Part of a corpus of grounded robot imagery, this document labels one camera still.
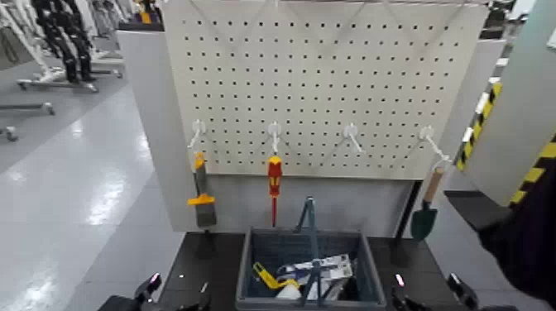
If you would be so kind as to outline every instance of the white hook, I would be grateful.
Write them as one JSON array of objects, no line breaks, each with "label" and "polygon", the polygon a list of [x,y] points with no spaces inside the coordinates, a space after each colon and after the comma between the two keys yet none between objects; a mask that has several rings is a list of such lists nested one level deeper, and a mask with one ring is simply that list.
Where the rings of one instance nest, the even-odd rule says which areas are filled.
[{"label": "white hook", "polygon": [[195,135],[193,136],[193,138],[191,138],[191,142],[187,146],[188,148],[193,148],[193,146],[195,146],[195,144],[199,140],[199,137],[207,132],[206,125],[199,119],[193,121],[193,123],[191,124],[191,129],[193,130]]},{"label": "white hook", "polygon": [[433,147],[434,153],[440,156],[440,160],[436,162],[436,164],[433,166],[433,170],[434,170],[437,166],[440,165],[442,161],[446,161],[447,163],[452,163],[452,160],[450,160],[449,155],[445,155],[442,152],[442,150],[440,150],[440,148],[436,145],[436,143],[433,141],[432,138],[433,135],[434,135],[434,129],[432,126],[423,127],[419,132],[419,139],[421,141],[428,141],[429,144]]},{"label": "white hook", "polygon": [[357,149],[357,152],[364,153],[365,151],[363,150],[363,148],[361,148],[361,145],[359,145],[359,143],[355,139],[355,136],[357,134],[358,134],[357,127],[355,126],[355,124],[353,124],[353,122],[349,123],[349,125],[346,125],[346,127],[343,128],[343,136],[345,138],[350,138],[352,140],[355,149]]},{"label": "white hook", "polygon": [[274,153],[278,153],[278,143],[280,142],[280,138],[278,137],[282,133],[282,126],[274,121],[273,123],[269,124],[268,126],[268,135],[272,137],[272,150]]}]

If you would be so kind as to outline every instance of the black table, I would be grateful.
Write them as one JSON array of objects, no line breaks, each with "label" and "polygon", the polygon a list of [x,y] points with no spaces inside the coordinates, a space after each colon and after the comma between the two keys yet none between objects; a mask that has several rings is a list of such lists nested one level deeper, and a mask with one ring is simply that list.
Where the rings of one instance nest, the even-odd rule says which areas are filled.
[{"label": "black table", "polygon": [[[203,283],[208,281],[211,310],[235,310],[244,237],[231,233],[187,233],[159,301],[168,310],[194,304]],[[434,311],[466,310],[453,297],[426,243],[403,239],[398,246],[393,246],[393,239],[387,237],[370,237],[368,241],[389,305],[394,275],[400,274],[405,281],[404,293],[433,307]]]}]

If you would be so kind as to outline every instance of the humanoid robot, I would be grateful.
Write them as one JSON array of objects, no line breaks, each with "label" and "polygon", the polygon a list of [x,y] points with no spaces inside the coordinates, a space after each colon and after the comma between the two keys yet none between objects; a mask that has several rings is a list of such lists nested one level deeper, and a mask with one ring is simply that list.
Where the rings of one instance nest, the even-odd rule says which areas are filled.
[{"label": "humanoid robot", "polygon": [[83,27],[81,12],[75,0],[31,0],[36,10],[37,23],[45,32],[46,40],[56,57],[62,54],[65,74],[69,82],[77,84],[77,60],[73,55],[62,30],[69,37],[77,50],[81,79],[84,82],[94,81],[91,77],[91,43]]}]

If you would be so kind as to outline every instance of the screwdriver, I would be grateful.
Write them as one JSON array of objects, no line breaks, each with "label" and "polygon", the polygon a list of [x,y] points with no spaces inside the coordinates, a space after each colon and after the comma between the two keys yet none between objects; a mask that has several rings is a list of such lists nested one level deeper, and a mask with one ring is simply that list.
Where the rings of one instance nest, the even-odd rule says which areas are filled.
[{"label": "screwdriver", "polygon": [[276,205],[280,195],[280,178],[282,177],[282,159],[278,155],[268,159],[268,178],[272,199],[272,227],[276,227]]}]

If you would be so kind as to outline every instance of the pegboard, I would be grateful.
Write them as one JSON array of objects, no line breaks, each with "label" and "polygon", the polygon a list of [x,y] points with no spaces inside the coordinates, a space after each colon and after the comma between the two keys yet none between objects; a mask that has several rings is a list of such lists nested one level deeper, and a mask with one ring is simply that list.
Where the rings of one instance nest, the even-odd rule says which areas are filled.
[{"label": "pegboard", "polygon": [[[170,1],[166,37],[185,137],[210,174],[423,179],[487,9],[478,4]],[[343,137],[353,122],[365,153]]]}]

